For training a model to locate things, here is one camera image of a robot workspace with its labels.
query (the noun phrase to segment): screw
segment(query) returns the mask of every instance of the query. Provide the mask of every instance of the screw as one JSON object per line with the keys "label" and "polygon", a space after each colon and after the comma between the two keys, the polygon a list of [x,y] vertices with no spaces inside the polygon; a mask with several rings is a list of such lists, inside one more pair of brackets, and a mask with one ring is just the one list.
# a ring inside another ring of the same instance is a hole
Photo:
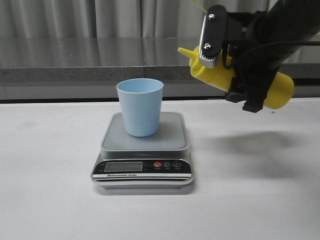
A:
{"label": "screw", "polygon": [[209,43],[206,43],[203,48],[205,50],[209,50],[211,48],[211,45]]}
{"label": "screw", "polygon": [[216,16],[211,13],[211,14],[209,15],[209,20],[215,20],[215,19],[216,19]]}

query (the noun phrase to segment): gray curtain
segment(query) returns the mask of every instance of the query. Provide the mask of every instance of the gray curtain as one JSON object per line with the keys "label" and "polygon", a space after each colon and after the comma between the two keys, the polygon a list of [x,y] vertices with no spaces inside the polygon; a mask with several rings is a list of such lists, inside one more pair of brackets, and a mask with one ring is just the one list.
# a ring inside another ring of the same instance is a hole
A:
{"label": "gray curtain", "polygon": [[[264,11],[274,0],[198,0],[228,11]],[[0,0],[0,38],[198,37],[192,0]]]}

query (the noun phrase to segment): cup rim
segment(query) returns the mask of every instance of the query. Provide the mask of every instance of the cup rim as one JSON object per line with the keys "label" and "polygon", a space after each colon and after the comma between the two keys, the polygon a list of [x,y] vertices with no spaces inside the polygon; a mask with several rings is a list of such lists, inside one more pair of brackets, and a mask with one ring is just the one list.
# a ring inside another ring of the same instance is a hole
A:
{"label": "cup rim", "polygon": [[[140,91],[140,92],[133,92],[133,91],[125,91],[125,90],[122,90],[119,88],[119,85],[120,84],[123,84],[123,83],[126,83],[126,82],[131,82],[131,81],[134,81],[134,80],[152,80],[153,82],[157,82],[157,83],[160,83],[161,87],[158,87],[157,89],[155,90],[152,90],[152,91]],[[129,93],[129,94],[147,94],[147,93],[153,93],[153,92],[156,92],[156,91],[159,91],[160,89],[162,89],[164,87],[164,83],[160,80],[157,80],[157,79],[153,79],[153,78],[145,78],[145,77],[141,77],[141,78],[132,78],[132,79],[127,79],[127,80],[124,80],[124,81],[121,81],[119,82],[117,85],[116,85],[116,89],[120,92],[123,92],[123,93]]]}

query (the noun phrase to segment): red button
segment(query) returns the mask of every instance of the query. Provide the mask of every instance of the red button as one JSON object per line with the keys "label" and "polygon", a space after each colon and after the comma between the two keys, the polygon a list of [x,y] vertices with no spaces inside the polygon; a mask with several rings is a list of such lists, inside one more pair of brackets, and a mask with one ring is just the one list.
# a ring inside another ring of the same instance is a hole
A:
{"label": "red button", "polygon": [[162,163],[159,162],[159,161],[156,161],[154,164],[153,164],[155,167],[159,168],[162,166]]}

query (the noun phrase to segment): white tabletop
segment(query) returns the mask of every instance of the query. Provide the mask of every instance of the white tabletop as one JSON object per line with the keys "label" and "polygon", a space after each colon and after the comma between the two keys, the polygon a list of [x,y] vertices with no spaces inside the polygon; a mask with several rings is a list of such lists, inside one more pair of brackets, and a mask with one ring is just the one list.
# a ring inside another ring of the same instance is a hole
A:
{"label": "white tabletop", "polygon": [[119,103],[0,105],[3,240],[319,240],[320,98],[254,114],[224,100],[180,112],[195,181],[120,194],[90,174]]}

